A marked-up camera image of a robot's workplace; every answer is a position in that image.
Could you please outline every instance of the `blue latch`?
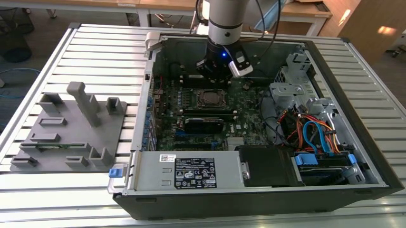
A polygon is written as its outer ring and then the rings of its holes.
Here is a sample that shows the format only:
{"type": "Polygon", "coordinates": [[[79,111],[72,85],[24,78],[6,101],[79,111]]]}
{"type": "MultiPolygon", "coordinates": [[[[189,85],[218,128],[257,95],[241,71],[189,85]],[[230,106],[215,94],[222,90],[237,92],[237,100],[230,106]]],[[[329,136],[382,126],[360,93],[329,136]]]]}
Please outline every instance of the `blue latch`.
{"type": "Polygon", "coordinates": [[[349,154],[349,159],[350,159],[352,164],[357,163],[357,158],[353,154],[349,154]]]}
{"type": "Polygon", "coordinates": [[[123,177],[123,169],[110,169],[109,177],[110,178],[122,178],[123,177]]]}
{"type": "Polygon", "coordinates": [[[294,158],[297,165],[318,165],[317,156],[313,153],[301,153],[294,158]]]}

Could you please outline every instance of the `floor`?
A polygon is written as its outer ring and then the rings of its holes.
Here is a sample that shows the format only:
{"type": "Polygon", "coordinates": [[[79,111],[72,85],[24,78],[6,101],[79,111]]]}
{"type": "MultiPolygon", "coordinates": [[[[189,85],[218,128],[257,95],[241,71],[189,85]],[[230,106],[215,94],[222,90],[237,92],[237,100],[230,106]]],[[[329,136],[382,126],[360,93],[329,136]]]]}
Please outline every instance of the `floor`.
{"type": "MultiPolygon", "coordinates": [[[[51,19],[44,9],[32,9],[30,17],[36,29],[31,34],[26,35],[26,40],[32,49],[32,57],[18,64],[6,62],[0,57],[0,72],[6,69],[22,67],[40,70],[71,22],[129,25],[125,13],[58,10],[56,14],[58,17],[51,19]]],[[[166,21],[170,24],[177,24],[177,28],[189,29],[191,17],[185,16],[181,18],[181,16],[171,16],[170,18],[166,18],[166,21]]],[[[166,23],[161,23],[155,16],[153,16],[153,26],[163,28],[170,27],[166,23]]],[[[406,55],[392,58],[390,53],[385,53],[373,68],[398,100],[406,106],[406,77],[404,77],[406,70],[406,55]]],[[[6,86],[0,88],[0,95],[24,96],[36,79],[36,74],[30,71],[12,71],[2,74],[0,77],[6,82],[6,86]]],[[[23,98],[11,99],[0,97],[0,132],[8,123],[22,100],[23,98]]]]}

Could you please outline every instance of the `blue cable on floor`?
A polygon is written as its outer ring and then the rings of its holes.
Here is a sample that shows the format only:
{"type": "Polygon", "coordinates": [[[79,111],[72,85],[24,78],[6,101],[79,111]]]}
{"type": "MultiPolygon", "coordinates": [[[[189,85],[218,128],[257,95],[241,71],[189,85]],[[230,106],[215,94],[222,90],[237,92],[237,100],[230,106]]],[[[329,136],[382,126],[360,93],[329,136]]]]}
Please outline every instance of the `blue cable on floor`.
{"type": "Polygon", "coordinates": [[[38,69],[32,69],[32,68],[15,68],[15,69],[8,69],[8,70],[4,70],[0,72],[0,74],[6,73],[6,72],[10,72],[12,70],[32,70],[38,73],[38,75],[40,74],[40,71],[38,69]]]}
{"type": "MultiPolygon", "coordinates": [[[[40,71],[36,70],[36,69],[32,69],[32,68],[15,68],[15,69],[8,69],[8,70],[2,71],[0,74],[3,74],[3,73],[6,73],[6,72],[10,72],[10,71],[12,71],[12,70],[32,70],[32,71],[36,72],[38,75],[40,74],[40,71]]],[[[24,95],[24,96],[6,96],[6,95],[0,95],[0,97],[16,99],[16,98],[23,98],[23,97],[26,97],[26,95],[24,95]]]]}
{"type": "Polygon", "coordinates": [[[4,95],[0,95],[0,97],[16,99],[16,98],[22,98],[22,97],[26,97],[26,96],[4,96],[4,95]]]}

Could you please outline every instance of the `wooden table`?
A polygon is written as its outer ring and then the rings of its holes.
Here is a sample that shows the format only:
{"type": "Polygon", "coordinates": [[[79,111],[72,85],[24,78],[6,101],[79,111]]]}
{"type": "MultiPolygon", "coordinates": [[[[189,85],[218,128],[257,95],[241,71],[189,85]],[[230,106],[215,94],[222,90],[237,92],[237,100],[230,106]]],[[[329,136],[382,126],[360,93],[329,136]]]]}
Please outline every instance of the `wooden table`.
{"type": "MultiPolygon", "coordinates": [[[[138,13],[141,26],[150,27],[151,14],[193,16],[195,0],[0,0],[0,6],[138,13]]],[[[317,36],[330,17],[313,3],[293,2],[284,7],[281,21],[312,23],[306,35],[317,36]]]]}
{"type": "MultiPolygon", "coordinates": [[[[191,16],[194,11],[195,0],[141,0],[138,4],[141,26],[151,26],[150,14],[191,16]]],[[[320,11],[314,3],[292,2],[284,7],[281,21],[312,23],[306,35],[317,36],[330,17],[332,13],[320,11]]]]}
{"type": "Polygon", "coordinates": [[[141,0],[0,0],[0,6],[52,10],[137,13],[141,0]]]}

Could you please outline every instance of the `power supply label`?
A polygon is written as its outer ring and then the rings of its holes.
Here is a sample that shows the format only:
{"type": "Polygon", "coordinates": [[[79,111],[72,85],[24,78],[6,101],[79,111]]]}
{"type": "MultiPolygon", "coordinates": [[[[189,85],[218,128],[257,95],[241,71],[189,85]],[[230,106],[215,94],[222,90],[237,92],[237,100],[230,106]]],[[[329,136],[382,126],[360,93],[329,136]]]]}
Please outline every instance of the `power supply label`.
{"type": "Polygon", "coordinates": [[[175,188],[217,188],[215,158],[175,159],[175,188]]]}

